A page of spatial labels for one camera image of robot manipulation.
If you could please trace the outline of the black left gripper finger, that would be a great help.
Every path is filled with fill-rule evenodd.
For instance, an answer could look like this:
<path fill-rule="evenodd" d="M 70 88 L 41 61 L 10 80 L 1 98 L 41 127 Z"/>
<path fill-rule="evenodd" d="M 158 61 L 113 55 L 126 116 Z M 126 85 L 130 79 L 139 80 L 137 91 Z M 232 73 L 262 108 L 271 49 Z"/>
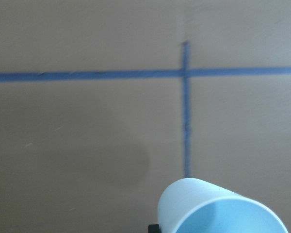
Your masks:
<path fill-rule="evenodd" d="M 160 226 L 159 224 L 150 224 L 147 227 L 148 233 L 160 233 Z"/>

